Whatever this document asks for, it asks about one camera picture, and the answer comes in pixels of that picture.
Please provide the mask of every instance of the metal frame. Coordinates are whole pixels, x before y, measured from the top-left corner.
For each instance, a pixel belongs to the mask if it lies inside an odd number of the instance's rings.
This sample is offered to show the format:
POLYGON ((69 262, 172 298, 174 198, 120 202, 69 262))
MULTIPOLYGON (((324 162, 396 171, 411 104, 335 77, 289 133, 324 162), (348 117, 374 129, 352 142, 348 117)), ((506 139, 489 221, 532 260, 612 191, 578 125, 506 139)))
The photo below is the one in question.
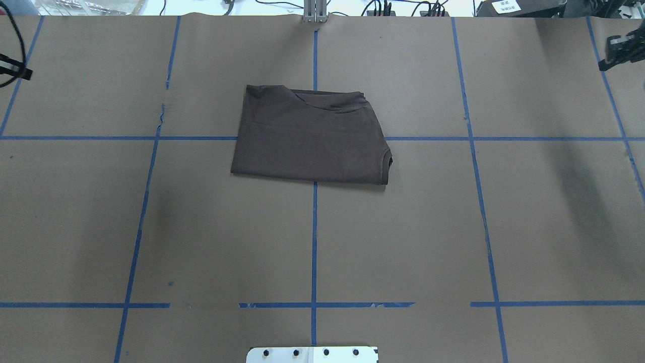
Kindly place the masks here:
POLYGON ((305 23, 324 23, 327 21, 326 0, 304 0, 303 20, 305 23))

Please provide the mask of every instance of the blue tape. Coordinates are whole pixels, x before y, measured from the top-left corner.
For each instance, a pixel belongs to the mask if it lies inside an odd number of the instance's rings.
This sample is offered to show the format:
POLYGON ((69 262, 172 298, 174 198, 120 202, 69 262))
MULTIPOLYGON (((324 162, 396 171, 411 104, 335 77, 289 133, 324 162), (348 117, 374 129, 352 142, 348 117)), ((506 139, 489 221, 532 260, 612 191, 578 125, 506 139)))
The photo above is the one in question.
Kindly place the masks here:
POLYGON ((471 307, 537 307, 537 306, 645 306, 645 300, 570 300, 570 301, 502 301, 471 302, 471 307))
POLYGON ((139 227, 137 228, 137 240, 134 243, 134 253, 132 254, 132 264, 130 265, 130 276, 128 277, 128 288, 125 294, 125 305, 123 307, 123 315, 121 317, 121 327, 119 328, 119 338, 117 339, 116 352, 114 354, 114 363, 119 363, 121 358, 121 348, 123 346, 123 335, 125 334, 125 325, 128 321, 128 306, 130 305, 130 298, 132 297, 132 286, 134 285, 134 274, 137 270, 137 260, 139 258, 139 248, 141 246, 141 237, 143 235, 143 221, 146 217, 146 209, 148 208, 148 197, 150 195, 150 182, 152 180, 152 171, 155 167, 157 159, 157 148, 159 147, 159 135, 161 134, 161 126, 163 124, 163 113, 165 105, 161 106, 161 123, 157 127, 157 134, 155 135, 155 143, 152 147, 152 157, 150 158, 150 168, 148 169, 148 179, 146 180, 146 191, 143 194, 143 205, 141 206, 141 215, 139 216, 139 227))
POLYGON ((350 309, 365 307, 402 308, 411 307, 415 302, 241 302, 240 309, 350 309))
MULTIPOLYGON (((32 39, 32 44, 29 46, 29 51, 27 52, 27 55, 25 57, 25 65, 29 64, 29 59, 32 57, 32 53, 34 52, 34 47, 36 46, 36 40, 38 39, 38 35, 40 34, 40 30, 43 27, 43 22, 45 21, 45 17, 41 16, 40 20, 38 21, 38 27, 36 28, 36 33, 34 34, 34 38, 32 39)), ((0 136, 5 132, 5 127, 6 123, 9 121, 9 115, 11 115, 11 109, 14 107, 14 102, 15 102, 15 97, 18 95, 18 90, 20 89, 20 85, 22 84, 23 80, 19 78, 15 82, 14 86, 14 93, 11 95, 11 99, 9 100, 9 105, 6 108, 5 116, 2 120, 2 125, 0 125, 0 136)))
POLYGON ((414 302, 321 302, 317 306, 320 308, 363 308, 363 307, 411 307, 414 302))
POLYGON ((318 30, 313 32, 313 90, 318 90, 318 30))
POLYGON ((506 350, 506 336, 504 334, 504 323, 502 321, 502 309, 499 307, 499 293, 497 291, 497 279, 495 277, 495 264, 493 262, 493 249, 490 243, 490 234, 488 232, 488 220, 486 218, 486 207, 484 206, 484 195, 482 193, 481 179, 479 177, 479 166, 477 165, 477 151, 475 150, 475 140, 473 135, 473 128, 470 122, 470 111, 468 107, 468 97, 466 97, 466 84, 464 82, 464 71, 461 63, 461 54, 459 52, 459 39, 457 37, 457 25, 455 18, 451 17, 452 35, 455 42, 455 55, 457 57, 457 69, 459 71, 459 83, 461 84, 461 95, 464 102, 464 113, 466 115, 466 125, 468 127, 468 137, 470 139, 470 154, 473 159, 473 169, 475 171, 475 184, 477 185, 477 196, 479 198, 479 210, 484 222, 484 233, 486 237, 486 247, 488 248, 488 269, 490 272, 490 281, 493 287, 493 298, 495 303, 495 314, 497 315, 497 330, 499 332, 499 342, 502 348, 502 359, 504 363, 508 363, 508 352, 506 350))
POLYGON ((311 308, 310 302, 241 302, 240 309, 300 309, 311 308))
POLYGON ((531 137, 531 136, 479 136, 473 137, 475 141, 622 141, 622 138, 598 138, 598 137, 531 137))
POLYGON ((175 36, 172 39, 172 50, 170 51, 170 61, 168 62, 168 77, 166 78, 166 90, 170 88, 170 76, 172 75, 172 65, 175 63, 175 50, 177 49, 177 38, 179 37, 180 24, 181 24, 181 16, 178 16, 177 24, 175 25, 175 36))
POLYGON ((462 136, 388 136, 387 141, 468 141, 462 136))
POLYGON ((313 183, 312 223, 312 346, 316 345, 318 299, 318 182, 313 183))
MULTIPOLYGON (((122 309, 122 302, 0 302, 0 308, 45 308, 45 309, 122 309)), ((141 302, 130 304, 130 309, 168 309, 169 303, 141 302)))
MULTIPOLYGON (((0 140, 149 140, 156 136, 0 136, 0 140)), ((235 141, 237 136, 160 136, 164 141, 235 141)), ((623 141, 623 138, 603 137, 532 137, 532 136, 475 136, 475 141, 623 141)), ((387 141, 470 141, 465 136, 388 136, 387 141)), ((627 138, 628 141, 645 141, 645 138, 627 138)))
MULTIPOLYGON (((596 38, 593 35, 593 27, 591 26, 591 19, 589 18, 589 16, 587 16, 587 29, 589 30, 589 36, 591 37, 591 45, 593 46, 593 53, 596 56, 596 62, 599 62, 600 56, 598 54, 598 47, 596 47, 596 38)), ((639 170, 636 167, 636 162, 634 161, 634 155, 631 153, 630 143, 627 139, 625 128, 622 125, 622 120, 620 119, 620 114, 618 113, 618 107, 616 107, 616 101, 613 98, 611 87, 609 86, 609 82, 607 81, 607 76, 605 75, 605 72, 603 71, 599 71, 599 72, 600 72, 600 75, 602 76, 602 81, 605 84, 605 89, 607 90, 607 96, 609 96, 611 108, 613 109, 613 115, 616 117, 616 122, 618 123, 620 136, 622 136, 622 140, 625 144, 625 150, 627 150, 627 155, 630 159, 631 170, 634 173, 634 178, 636 179, 636 184, 638 185, 639 192, 640 192, 640 197, 643 200, 643 204, 645 204, 645 187, 643 187, 643 181, 640 178, 639 170)))
POLYGON ((235 141, 237 136, 161 136, 159 139, 173 141, 235 141))

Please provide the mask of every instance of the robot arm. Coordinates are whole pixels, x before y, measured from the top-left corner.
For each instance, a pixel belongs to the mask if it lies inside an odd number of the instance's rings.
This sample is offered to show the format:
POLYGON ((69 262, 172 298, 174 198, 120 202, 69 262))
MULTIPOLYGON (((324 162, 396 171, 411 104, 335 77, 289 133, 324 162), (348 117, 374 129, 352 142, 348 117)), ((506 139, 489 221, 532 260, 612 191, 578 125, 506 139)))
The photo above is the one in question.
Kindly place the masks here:
POLYGON ((607 38, 605 59, 598 63, 600 70, 609 70, 615 65, 630 61, 632 63, 645 59, 645 20, 638 29, 625 36, 607 38))

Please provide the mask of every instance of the folded clothing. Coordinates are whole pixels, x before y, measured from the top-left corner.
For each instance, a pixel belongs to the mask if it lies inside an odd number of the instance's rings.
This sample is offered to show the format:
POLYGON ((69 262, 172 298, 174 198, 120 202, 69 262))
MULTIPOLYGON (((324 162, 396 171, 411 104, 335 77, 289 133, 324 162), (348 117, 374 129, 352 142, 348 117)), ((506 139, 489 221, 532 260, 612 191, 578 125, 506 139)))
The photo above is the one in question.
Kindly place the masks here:
POLYGON ((391 164, 363 93, 246 86, 232 173, 385 185, 391 164))

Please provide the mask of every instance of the equipment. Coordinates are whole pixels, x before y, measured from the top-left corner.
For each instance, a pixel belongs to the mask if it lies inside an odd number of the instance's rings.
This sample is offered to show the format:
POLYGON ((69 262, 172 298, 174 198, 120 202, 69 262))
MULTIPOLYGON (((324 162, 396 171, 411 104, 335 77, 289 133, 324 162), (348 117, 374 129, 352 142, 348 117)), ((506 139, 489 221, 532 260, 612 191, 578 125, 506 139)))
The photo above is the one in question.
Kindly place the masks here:
POLYGON ((513 0, 482 1, 477 9, 477 17, 562 17, 567 0, 513 0), (501 8, 501 3, 517 4, 517 10, 501 8))
POLYGON ((605 56, 606 59, 598 62, 601 71, 609 70, 611 67, 627 61, 634 63, 645 59, 645 20, 638 29, 625 36, 607 38, 605 56))

